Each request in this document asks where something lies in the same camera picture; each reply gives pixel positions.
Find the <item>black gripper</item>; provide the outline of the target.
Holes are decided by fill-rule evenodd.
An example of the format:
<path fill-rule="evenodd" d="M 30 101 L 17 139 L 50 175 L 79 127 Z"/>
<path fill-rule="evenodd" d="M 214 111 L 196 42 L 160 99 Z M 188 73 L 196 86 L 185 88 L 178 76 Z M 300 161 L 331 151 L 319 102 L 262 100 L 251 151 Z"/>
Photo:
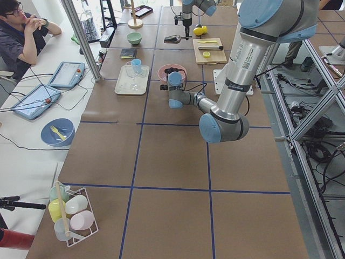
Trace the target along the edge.
<path fill-rule="evenodd" d="M 187 74 L 185 70 L 178 68 L 168 68 L 164 70 L 166 74 L 166 84 L 160 85 L 160 90 L 185 90 L 187 85 Z"/>
<path fill-rule="evenodd" d="M 182 24 L 184 25 L 185 39 L 188 40 L 190 38 L 190 26 L 192 25 L 192 14 L 181 13 L 179 15 L 175 15 L 174 17 L 175 25 L 177 25 L 179 21 L 182 21 Z"/>

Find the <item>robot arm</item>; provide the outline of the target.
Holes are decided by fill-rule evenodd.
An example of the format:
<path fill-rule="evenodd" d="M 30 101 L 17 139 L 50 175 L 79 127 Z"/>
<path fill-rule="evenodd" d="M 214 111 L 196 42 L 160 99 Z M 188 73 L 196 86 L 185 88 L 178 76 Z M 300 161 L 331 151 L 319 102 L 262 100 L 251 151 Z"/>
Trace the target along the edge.
<path fill-rule="evenodd" d="M 239 113 L 267 49 L 275 43 L 298 42 L 313 36 L 319 1 L 243 1 L 230 59 L 222 69 L 223 87 L 217 102 L 201 92 L 182 89 L 178 72 L 168 75 L 170 108 L 195 105 L 204 114 L 199 130 L 206 142 L 242 139 L 249 131 L 247 118 Z"/>
<path fill-rule="evenodd" d="M 196 6 L 206 15 L 212 16 L 216 11 L 216 6 L 219 1 L 214 0 L 183 0 L 182 1 L 182 12 L 178 15 L 175 15 L 174 21 L 175 25 L 178 24 L 178 21 L 182 21 L 182 24 L 185 28 L 185 37 L 184 39 L 188 40 L 190 37 L 190 27 L 192 25 L 192 13 L 193 7 Z"/>

